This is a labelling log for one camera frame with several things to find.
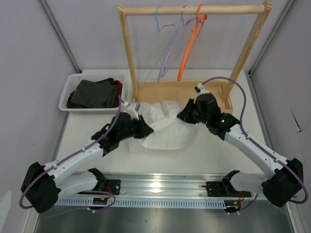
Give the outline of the white ruffled skirt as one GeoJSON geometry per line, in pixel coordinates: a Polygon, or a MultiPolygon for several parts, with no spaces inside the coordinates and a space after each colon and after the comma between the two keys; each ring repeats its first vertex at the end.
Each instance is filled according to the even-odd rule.
{"type": "Polygon", "coordinates": [[[180,150],[196,137],[198,126],[177,118],[183,106],[176,101],[161,103],[143,102],[138,114],[154,132],[143,139],[129,138],[129,150],[133,153],[147,153],[165,150],[180,150]]]}

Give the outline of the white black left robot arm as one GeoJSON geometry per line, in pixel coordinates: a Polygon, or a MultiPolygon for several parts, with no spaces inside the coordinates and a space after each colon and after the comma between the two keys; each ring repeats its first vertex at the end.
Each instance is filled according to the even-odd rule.
{"type": "Polygon", "coordinates": [[[62,160],[29,166],[21,186],[20,207],[26,209],[23,200],[41,214],[51,209],[59,199],[73,194],[102,194],[114,197],[106,177],[96,168],[75,175],[75,171],[117,149],[120,142],[142,139],[154,132],[143,116],[131,118],[128,113],[117,113],[111,123],[104,125],[78,151],[62,160]]]}

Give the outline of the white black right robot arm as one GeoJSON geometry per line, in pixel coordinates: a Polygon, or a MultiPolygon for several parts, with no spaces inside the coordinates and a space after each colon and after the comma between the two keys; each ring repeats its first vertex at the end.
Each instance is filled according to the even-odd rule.
{"type": "Polygon", "coordinates": [[[283,207],[303,188],[303,165],[294,158],[288,160],[253,139],[242,123],[229,113],[223,113],[211,94],[190,99],[177,118],[189,124],[202,123],[221,140],[233,145],[263,174],[245,174],[234,170],[223,177],[222,191],[233,196],[238,191],[263,194],[270,203],[283,207]]]}

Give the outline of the lilac plastic hanger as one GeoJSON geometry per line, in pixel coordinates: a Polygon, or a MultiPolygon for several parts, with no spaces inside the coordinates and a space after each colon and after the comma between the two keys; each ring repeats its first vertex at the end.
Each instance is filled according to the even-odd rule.
{"type": "Polygon", "coordinates": [[[168,59],[170,58],[172,50],[174,49],[175,45],[179,41],[179,37],[181,36],[181,34],[184,32],[184,30],[187,28],[187,26],[194,20],[194,17],[192,17],[187,22],[185,22],[185,20],[183,18],[183,14],[184,14],[184,10],[185,10],[186,7],[187,7],[187,5],[184,5],[183,8],[182,8],[182,11],[181,11],[181,23],[182,23],[182,26],[181,26],[181,28],[178,31],[176,31],[176,33],[175,33],[176,35],[173,37],[173,41],[171,43],[171,47],[169,48],[169,50],[168,50],[168,52],[167,52],[167,54],[166,54],[166,56],[165,56],[165,58],[163,60],[161,69],[160,69],[159,74],[158,74],[157,84],[161,83],[162,78],[171,69],[168,66],[168,59]]]}

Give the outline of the orange plastic hanger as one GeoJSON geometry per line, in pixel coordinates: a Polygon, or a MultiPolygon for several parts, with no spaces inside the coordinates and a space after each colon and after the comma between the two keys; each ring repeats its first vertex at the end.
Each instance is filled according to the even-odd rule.
{"type": "Polygon", "coordinates": [[[187,47],[186,47],[180,68],[179,68],[179,72],[178,72],[178,76],[177,76],[178,82],[182,81],[182,76],[183,76],[183,73],[185,71],[185,68],[188,64],[188,61],[191,57],[191,54],[194,50],[196,43],[197,43],[197,40],[198,40],[199,35],[202,31],[202,28],[205,24],[205,21],[207,20],[207,15],[201,15],[200,14],[202,6],[203,6],[203,4],[201,3],[198,6],[198,9],[196,12],[196,18],[195,18],[196,23],[195,23],[194,28],[191,30],[191,36],[190,36],[190,39],[188,41],[188,44],[187,44],[187,47]]]}

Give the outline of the wooden clothes rack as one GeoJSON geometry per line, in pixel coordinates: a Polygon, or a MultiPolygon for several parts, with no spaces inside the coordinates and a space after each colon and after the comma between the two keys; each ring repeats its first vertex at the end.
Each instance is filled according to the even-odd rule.
{"type": "Polygon", "coordinates": [[[209,5],[203,6],[140,6],[126,7],[120,3],[118,12],[120,17],[122,35],[126,49],[127,61],[133,87],[133,100],[138,102],[160,102],[162,100],[174,100],[179,103],[186,102],[186,94],[190,93],[198,81],[182,81],[181,75],[177,76],[177,81],[147,82],[142,86],[139,85],[136,78],[130,33],[128,29],[128,16],[172,16],[172,15],[194,15],[196,25],[190,36],[190,44],[196,41],[196,35],[200,33],[206,20],[207,15],[250,15],[255,14],[257,17],[249,32],[246,42],[240,52],[236,64],[232,70],[230,78],[237,80],[242,68],[270,14],[273,5],[270,1],[265,0],[261,5],[209,5]]]}

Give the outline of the white plastic basket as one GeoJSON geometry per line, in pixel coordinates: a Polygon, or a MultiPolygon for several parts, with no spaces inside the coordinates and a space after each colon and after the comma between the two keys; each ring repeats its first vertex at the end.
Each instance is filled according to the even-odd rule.
{"type": "Polygon", "coordinates": [[[69,100],[69,96],[72,92],[74,92],[78,86],[78,84],[81,82],[81,80],[88,80],[92,82],[102,81],[107,78],[113,78],[116,81],[120,81],[122,84],[122,90],[121,90],[121,98],[124,99],[125,97],[125,76],[122,74],[71,74],[67,78],[63,91],[59,100],[59,109],[61,111],[68,111],[68,112],[116,112],[118,110],[118,106],[114,108],[68,108],[67,102],[69,100]]]}

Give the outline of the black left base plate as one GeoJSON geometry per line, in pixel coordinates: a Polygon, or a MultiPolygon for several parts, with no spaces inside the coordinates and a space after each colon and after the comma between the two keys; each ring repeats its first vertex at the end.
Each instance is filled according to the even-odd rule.
{"type": "Polygon", "coordinates": [[[112,193],[113,195],[119,195],[121,190],[121,180],[104,180],[99,181],[97,191],[106,191],[112,193]]]}

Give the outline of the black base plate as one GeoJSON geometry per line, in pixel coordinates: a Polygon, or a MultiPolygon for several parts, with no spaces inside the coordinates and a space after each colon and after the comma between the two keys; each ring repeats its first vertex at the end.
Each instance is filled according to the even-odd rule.
{"type": "Polygon", "coordinates": [[[248,191],[237,191],[230,183],[222,181],[209,181],[202,186],[207,191],[208,197],[228,197],[238,198],[245,197],[250,198],[251,193],[248,191]]]}
{"type": "Polygon", "coordinates": [[[97,191],[106,191],[112,193],[113,195],[119,195],[121,190],[121,180],[104,180],[99,181],[97,191]]]}

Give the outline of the aluminium mounting rail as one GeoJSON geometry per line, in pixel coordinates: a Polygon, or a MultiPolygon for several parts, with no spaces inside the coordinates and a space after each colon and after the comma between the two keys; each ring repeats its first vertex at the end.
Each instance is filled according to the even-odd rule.
{"type": "MultiPolygon", "coordinates": [[[[202,186],[209,181],[221,181],[223,174],[176,175],[176,174],[118,174],[105,173],[107,180],[121,180],[119,197],[182,198],[208,197],[202,186]]],[[[93,188],[95,178],[85,173],[76,173],[57,187],[64,198],[93,188]]]]}

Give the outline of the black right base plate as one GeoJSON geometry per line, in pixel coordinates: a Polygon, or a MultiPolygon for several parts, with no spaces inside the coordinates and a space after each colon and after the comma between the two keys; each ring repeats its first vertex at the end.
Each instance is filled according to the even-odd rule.
{"type": "Polygon", "coordinates": [[[209,181],[202,186],[207,191],[208,197],[228,197],[238,198],[245,197],[250,198],[251,193],[248,191],[237,191],[230,183],[222,181],[209,181]]]}

